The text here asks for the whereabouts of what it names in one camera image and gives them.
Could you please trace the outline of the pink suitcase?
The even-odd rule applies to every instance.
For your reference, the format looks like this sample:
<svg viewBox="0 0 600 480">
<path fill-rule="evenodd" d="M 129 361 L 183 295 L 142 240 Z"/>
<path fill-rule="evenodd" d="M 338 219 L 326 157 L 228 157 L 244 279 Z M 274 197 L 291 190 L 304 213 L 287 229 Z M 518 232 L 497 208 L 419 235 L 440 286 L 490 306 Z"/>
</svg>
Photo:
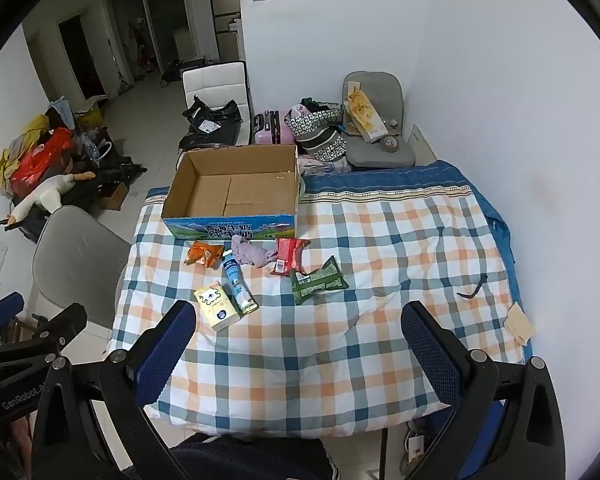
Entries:
<svg viewBox="0 0 600 480">
<path fill-rule="evenodd" d="M 294 145 L 294 135 L 278 110 L 266 110 L 253 118 L 253 143 L 257 145 Z"/>
</svg>

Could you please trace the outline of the beige paper pieces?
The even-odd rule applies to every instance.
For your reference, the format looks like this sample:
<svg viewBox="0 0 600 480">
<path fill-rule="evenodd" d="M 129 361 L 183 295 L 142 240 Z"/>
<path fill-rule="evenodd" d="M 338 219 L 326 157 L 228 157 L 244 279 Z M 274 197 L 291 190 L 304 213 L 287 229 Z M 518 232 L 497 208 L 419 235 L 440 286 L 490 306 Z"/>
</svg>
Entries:
<svg viewBox="0 0 600 480">
<path fill-rule="evenodd" d="M 514 302 L 508 310 L 504 326 L 522 346 L 526 346 L 535 333 L 532 323 L 518 302 Z"/>
</svg>

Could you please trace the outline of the open cardboard milk box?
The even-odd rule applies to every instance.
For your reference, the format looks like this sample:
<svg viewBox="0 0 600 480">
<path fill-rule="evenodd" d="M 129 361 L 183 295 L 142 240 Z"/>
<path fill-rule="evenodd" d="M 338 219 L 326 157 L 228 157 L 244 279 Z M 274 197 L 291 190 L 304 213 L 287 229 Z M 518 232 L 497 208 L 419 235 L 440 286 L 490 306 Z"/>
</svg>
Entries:
<svg viewBox="0 0 600 480">
<path fill-rule="evenodd" d="M 181 240 L 275 240 L 296 232 L 300 196 L 292 145 L 205 148 L 183 155 L 161 218 Z"/>
</svg>

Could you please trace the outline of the blue white milk carton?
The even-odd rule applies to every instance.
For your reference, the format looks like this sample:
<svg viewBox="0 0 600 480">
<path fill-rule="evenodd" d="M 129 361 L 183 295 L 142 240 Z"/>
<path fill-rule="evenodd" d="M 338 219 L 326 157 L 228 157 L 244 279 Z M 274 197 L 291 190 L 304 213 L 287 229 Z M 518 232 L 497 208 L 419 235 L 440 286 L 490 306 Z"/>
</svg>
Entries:
<svg viewBox="0 0 600 480">
<path fill-rule="evenodd" d="M 222 267 L 230 283 L 230 289 L 232 290 L 240 314 L 245 316 L 257 311 L 259 305 L 253 299 L 253 296 L 251 296 L 242 276 L 240 264 L 230 249 L 223 252 Z"/>
</svg>

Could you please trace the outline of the grey chair left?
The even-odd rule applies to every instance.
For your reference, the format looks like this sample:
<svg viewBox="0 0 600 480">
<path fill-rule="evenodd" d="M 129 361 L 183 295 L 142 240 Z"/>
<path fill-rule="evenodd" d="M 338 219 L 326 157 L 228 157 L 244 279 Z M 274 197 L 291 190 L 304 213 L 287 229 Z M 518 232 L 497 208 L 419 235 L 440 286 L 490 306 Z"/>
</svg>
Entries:
<svg viewBox="0 0 600 480">
<path fill-rule="evenodd" d="M 90 322 L 110 330 L 130 249 L 130 243 L 84 210 L 62 206 L 38 239 L 32 278 L 51 304 L 63 309 L 76 302 Z"/>
</svg>

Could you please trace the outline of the red snack bag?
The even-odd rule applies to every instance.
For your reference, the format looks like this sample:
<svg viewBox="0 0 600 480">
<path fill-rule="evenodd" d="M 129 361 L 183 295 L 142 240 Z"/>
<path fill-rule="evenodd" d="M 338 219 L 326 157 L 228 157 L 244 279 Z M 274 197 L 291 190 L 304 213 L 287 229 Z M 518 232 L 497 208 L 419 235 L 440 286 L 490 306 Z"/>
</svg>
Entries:
<svg viewBox="0 0 600 480">
<path fill-rule="evenodd" d="M 272 273 L 288 276 L 291 271 L 302 272 L 302 250 L 309 244 L 310 241 L 304 238 L 279 238 L 276 240 L 277 256 Z"/>
</svg>

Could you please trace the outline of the orange snack bag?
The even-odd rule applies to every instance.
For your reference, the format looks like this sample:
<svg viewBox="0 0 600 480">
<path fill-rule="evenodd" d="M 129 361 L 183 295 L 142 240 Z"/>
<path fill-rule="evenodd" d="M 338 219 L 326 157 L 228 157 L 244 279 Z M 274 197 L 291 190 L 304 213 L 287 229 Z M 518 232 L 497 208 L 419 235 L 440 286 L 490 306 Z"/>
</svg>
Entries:
<svg viewBox="0 0 600 480">
<path fill-rule="evenodd" d="M 203 264 L 207 269 L 214 268 L 221 260 L 225 248 L 223 245 L 215 245 L 196 240 L 187 251 L 184 263 L 190 266 L 194 263 Z"/>
</svg>

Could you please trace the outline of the yellow snack box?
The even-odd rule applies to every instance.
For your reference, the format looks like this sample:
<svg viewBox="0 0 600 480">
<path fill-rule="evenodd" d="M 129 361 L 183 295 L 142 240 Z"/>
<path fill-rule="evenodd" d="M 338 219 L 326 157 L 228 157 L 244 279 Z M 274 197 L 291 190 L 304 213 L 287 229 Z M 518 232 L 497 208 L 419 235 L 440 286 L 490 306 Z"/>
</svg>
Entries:
<svg viewBox="0 0 600 480">
<path fill-rule="evenodd" d="M 346 110 L 355 128 L 367 143 L 373 143 L 388 136 L 389 131 L 385 123 L 360 88 L 354 88 L 346 97 L 344 104 L 346 104 Z"/>
</svg>

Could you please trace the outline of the small cardboard box floor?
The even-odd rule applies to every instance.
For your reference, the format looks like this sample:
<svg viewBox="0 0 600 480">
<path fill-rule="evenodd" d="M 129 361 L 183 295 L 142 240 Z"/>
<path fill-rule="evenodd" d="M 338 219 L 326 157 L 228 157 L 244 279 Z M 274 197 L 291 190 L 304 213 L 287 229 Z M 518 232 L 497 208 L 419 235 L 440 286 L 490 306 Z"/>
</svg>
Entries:
<svg viewBox="0 0 600 480">
<path fill-rule="evenodd" d="M 124 182 L 107 186 L 98 196 L 98 206 L 103 210 L 120 211 L 129 188 Z"/>
</svg>

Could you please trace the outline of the purple sock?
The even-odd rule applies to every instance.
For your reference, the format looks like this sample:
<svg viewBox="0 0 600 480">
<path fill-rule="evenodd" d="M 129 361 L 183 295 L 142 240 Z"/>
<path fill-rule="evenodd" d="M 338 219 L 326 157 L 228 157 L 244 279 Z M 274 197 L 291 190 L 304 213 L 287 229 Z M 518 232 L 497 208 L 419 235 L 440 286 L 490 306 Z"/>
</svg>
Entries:
<svg viewBox="0 0 600 480">
<path fill-rule="evenodd" d="M 263 268 L 277 259 L 277 252 L 275 249 L 264 249 L 238 234 L 232 236 L 230 250 L 241 266 Z"/>
</svg>

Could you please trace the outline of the plaid checkered tablecloth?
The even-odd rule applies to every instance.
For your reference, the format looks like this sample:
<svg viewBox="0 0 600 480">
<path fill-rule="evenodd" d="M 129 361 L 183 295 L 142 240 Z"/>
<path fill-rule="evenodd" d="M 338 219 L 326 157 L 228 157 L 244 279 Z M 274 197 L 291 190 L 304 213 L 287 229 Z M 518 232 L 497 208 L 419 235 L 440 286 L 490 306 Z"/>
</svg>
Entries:
<svg viewBox="0 0 600 480">
<path fill-rule="evenodd" d="M 199 320 L 147 414 L 207 434 L 347 437 L 407 422 L 441 404 L 400 326 L 349 344 L 353 316 L 333 304 L 295 304 L 288 278 L 244 269 L 259 309 L 226 330 Z"/>
</svg>

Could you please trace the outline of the red plastic bag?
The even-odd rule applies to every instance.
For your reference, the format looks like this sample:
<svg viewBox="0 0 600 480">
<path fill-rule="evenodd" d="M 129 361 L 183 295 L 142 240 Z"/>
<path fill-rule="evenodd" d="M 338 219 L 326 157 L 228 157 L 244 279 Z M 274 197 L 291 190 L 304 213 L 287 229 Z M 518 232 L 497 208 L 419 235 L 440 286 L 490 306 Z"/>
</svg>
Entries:
<svg viewBox="0 0 600 480">
<path fill-rule="evenodd" d="M 9 179 L 15 196 L 23 198 L 29 195 L 42 181 L 47 170 L 56 168 L 64 172 L 72 149 L 72 132 L 61 127 L 54 129 L 44 144 L 30 148 Z"/>
</svg>

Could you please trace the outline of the yellow tissue pack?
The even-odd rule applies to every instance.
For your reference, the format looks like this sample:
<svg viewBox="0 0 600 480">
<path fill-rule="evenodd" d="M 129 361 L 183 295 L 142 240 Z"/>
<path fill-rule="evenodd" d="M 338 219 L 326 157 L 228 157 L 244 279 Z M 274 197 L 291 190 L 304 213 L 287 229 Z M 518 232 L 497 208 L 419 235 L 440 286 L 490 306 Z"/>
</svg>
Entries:
<svg viewBox="0 0 600 480">
<path fill-rule="evenodd" d="M 215 332 L 240 320 L 239 313 L 220 282 L 196 289 L 194 296 L 202 315 Z"/>
</svg>

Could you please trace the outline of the green snack bag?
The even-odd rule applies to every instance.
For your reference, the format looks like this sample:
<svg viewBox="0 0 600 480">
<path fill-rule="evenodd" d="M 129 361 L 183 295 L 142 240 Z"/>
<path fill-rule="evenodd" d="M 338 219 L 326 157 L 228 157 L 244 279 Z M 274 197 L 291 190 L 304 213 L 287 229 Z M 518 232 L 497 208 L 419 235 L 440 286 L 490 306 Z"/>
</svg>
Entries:
<svg viewBox="0 0 600 480">
<path fill-rule="evenodd" d="M 291 281 L 291 293 L 295 304 L 303 304 L 315 294 L 349 288 L 349 284 L 344 279 L 334 256 L 328 258 L 315 271 L 304 274 L 296 270 L 291 270 L 289 277 Z"/>
</svg>

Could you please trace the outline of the patterned grey tote bag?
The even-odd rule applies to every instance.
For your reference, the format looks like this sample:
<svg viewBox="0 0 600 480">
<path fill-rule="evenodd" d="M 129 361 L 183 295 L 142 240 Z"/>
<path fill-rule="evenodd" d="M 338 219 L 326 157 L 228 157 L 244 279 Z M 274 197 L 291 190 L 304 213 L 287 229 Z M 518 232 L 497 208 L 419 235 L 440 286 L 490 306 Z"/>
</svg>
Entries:
<svg viewBox="0 0 600 480">
<path fill-rule="evenodd" d="M 336 162 L 346 156 L 347 140 L 340 129 L 342 107 L 328 104 L 318 112 L 301 109 L 302 105 L 295 106 L 284 118 L 298 147 L 320 162 Z"/>
</svg>

